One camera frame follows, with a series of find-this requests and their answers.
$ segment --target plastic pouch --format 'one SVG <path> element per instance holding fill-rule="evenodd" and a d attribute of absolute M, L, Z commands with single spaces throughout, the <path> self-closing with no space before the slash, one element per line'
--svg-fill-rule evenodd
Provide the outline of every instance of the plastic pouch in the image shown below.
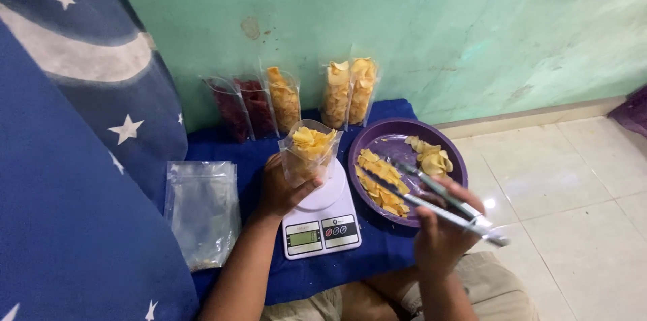
<path fill-rule="evenodd" d="M 266 69 L 267 82 L 279 132 L 287 134 L 301 120 L 299 79 L 278 67 Z"/>
<path fill-rule="evenodd" d="M 321 121 L 337 130 L 348 130 L 348 114 L 351 107 L 354 76 L 350 63 L 330 62 L 323 67 L 326 75 L 326 89 L 321 104 Z"/>
<path fill-rule="evenodd" d="M 375 100 L 377 85 L 380 83 L 380 70 L 371 58 L 352 60 L 351 76 L 354 81 L 348 122 L 352 125 L 366 126 L 368 115 Z"/>
<path fill-rule="evenodd" d="M 234 83 L 240 88 L 255 139 L 279 136 L 267 82 L 244 74 L 235 78 Z"/>
<path fill-rule="evenodd" d="M 222 77 L 209 77 L 203 81 L 211 89 L 224 125 L 234 140 L 238 143 L 244 143 L 247 138 L 255 140 L 240 88 Z"/>
<path fill-rule="evenodd" d="M 322 146 L 300 149 L 295 145 L 295 133 L 301 127 L 317 130 L 330 138 L 319 140 Z M 307 180 L 319 178 L 326 183 L 334 175 L 335 158 L 342 137 L 341 131 L 336 131 L 315 120 L 304 119 L 297 122 L 285 139 L 279 140 L 281 163 L 285 179 L 293 187 L 298 187 Z"/>
<path fill-rule="evenodd" d="M 236 165 L 168 162 L 164 217 L 192 272 L 222 267 L 241 231 Z"/>

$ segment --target blue table cover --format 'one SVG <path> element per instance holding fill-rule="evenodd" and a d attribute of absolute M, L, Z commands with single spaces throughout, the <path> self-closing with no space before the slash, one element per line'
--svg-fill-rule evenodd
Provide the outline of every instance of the blue table cover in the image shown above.
<path fill-rule="evenodd" d="M 307 110 L 302 118 L 319 120 L 319 113 Z M 405 99 L 376 102 L 369 124 L 386 118 L 416 119 L 411 104 Z M 342 135 L 337 158 L 346 169 L 347 152 L 362 129 L 351 126 Z M 279 152 L 278 139 L 232 143 L 222 126 L 190 134 L 188 139 L 186 160 L 230 160 L 238 165 L 238 193 L 245 223 L 259 200 L 263 165 L 271 154 Z M 266 305 L 301 300 L 337 285 L 413 265 L 413 236 L 417 229 L 383 218 L 364 203 L 352 185 L 350 187 L 361 226 L 362 245 L 350 251 L 288 260 L 283 255 L 280 228 L 274 244 Z M 219 269 L 211 269 L 193 275 L 201 300 L 204 301 L 218 274 Z"/>

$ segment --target hand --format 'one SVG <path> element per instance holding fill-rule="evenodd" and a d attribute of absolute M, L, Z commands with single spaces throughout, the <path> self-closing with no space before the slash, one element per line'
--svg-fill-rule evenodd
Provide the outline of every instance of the hand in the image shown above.
<path fill-rule="evenodd" d="M 473 193 L 461 187 L 451 178 L 433 177 L 447 188 L 447 192 L 465 201 L 485 215 L 483 204 Z M 444 280 L 452 273 L 458 259 L 479 241 L 478 235 L 465 232 L 463 228 L 438 219 L 436 214 L 426 207 L 416 208 L 420 218 L 420 231 L 415 236 L 413 252 L 418 269 L 427 276 Z"/>
<path fill-rule="evenodd" d="M 292 188 L 285 180 L 281 155 L 272 155 L 265 163 L 263 171 L 263 190 L 258 211 L 262 215 L 283 218 L 307 195 L 322 184 L 319 178 L 304 182 L 297 188 Z"/>

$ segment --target crescent moon print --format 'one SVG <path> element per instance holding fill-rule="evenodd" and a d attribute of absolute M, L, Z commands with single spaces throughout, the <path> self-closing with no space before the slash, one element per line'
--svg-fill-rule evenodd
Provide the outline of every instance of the crescent moon print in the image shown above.
<path fill-rule="evenodd" d="M 121 46 L 98 46 L 49 31 L 0 3 L 0 19 L 45 72 L 95 82 L 130 79 L 151 61 L 143 33 Z"/>

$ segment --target purple bowl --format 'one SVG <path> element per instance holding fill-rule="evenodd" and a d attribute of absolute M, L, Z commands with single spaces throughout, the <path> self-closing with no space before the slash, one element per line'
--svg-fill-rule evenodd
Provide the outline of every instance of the purple bowl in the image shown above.
<path fill-rule="evenodd" d="M 462 184 L 463 187 L 467 187 L 467 168 L 456 146 L 440 131 L 413 119 L 384 119 L 367 126 L 359 133 L 351 145 L 351 151 L 348 155 L 348 170 L 352 185 L 370 208 L 376 210 L 377 213 L 394 223 L 404 226 L 420 227 L 420 222 L 414 211 L 409 213 L 408 218 L 403 218 L 393 215 L 377 206 L 360 184 L 357 178 L 357 172 L 355 171 L 355 164 L 357 164 L 357 157 L 359 157 L 361 149 L 388 153 L 392 158 L 416 165 L 415 158 L 417 153 L 411 148 L 411 145 L 404 143 L 404 139 L 410 135 L 417 135 L 420 140 L 424 140 L 432 145 L 442 145 L 442 148 L 447 151 L 449 160 L 454 164 L 454 170 L 448 173 L 448 175 L 456 182 Z M 415 176 L 403 176 L 402 181 L 409 188 L 412 185 L 418 185 L 420 183 L 420 180 Z"/>

